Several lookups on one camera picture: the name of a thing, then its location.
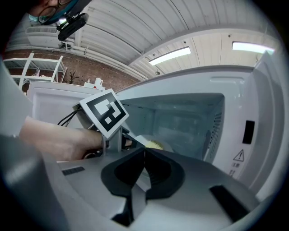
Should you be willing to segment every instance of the brick wall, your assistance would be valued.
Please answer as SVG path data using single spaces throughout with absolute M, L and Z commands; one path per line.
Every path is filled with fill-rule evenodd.
M 6 52 L 4 54 L 4 59 L 26 58 L 31 52 L 35 53 L 34 58 L 42 59 L 58 60 L 60 56 L 63 55 L 62 61 L 64 66 L 67 67 L 67 72 L 65 74 L 64 80 L 69 82 L 70 72 L 75 72 L 75 76 L 79 76 L 79 78 L 74 80 L 74 84 L 76 85 L 83 86 L 84 83 L 88 81 L 88 79 L 90 79 L 91 83 L 94 83 L 95 78 L 101 78 L 103 80 L 103 86 L 106 89 L 112 88 L 114 91 L 117 92 L 123 88 L 139 82 L 139 80 L 117 69 L 114 69 L 113 67 L 65 52 L 52 52 L 45 50 L 17 50 Z M 19 74 L 19 70 L 16 69 L 10 70 L 10 72 L 11 74 Z M 34 72 L 34 70 L 28 70 L 27 75 L 32 75 L 34 74 Z M 48 75 L 48 73 L 46 73 L 45 71 L 40 72 L 40 75 L 42 74 Z

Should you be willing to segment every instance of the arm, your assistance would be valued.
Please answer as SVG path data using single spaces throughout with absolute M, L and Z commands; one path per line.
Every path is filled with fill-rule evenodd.
M 102 135 L 87 129 L 72 129 L 27 117 L 19 137 L 58 161 L 79 160 L 90 149 L 102 147 Z

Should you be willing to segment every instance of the white shelf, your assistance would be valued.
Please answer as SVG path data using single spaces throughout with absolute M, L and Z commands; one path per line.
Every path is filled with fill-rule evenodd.
M 19 82 L 19 88 L 22 89 L 24 83 L 29 81 L 48 81 L 48 82 L 58 82 L 58 72 L 62 73 L 61 83 L 63 81 L 64 75 L 66 73 L 67 67 L 64 66 L 62 62 L 63 56 L 59 60 L 51 59 L 39 59 L 33 58 L 34 53 L 30 53 L 28 58 L 12 58 L 4 60 L 5 66 L 8 69 L 23 69 L 22 75 L 12 75 L 11 77 Z M 51 77 L 45 76 L 28 76 L 26 72 L 28 69 L 34 69 L 35 72 L 40 70 L 53 71 Z

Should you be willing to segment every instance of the warning label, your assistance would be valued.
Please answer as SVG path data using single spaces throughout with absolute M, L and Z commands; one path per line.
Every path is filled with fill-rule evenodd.
M 244 150 L 242 149 L 233 160 L 244 162 Z

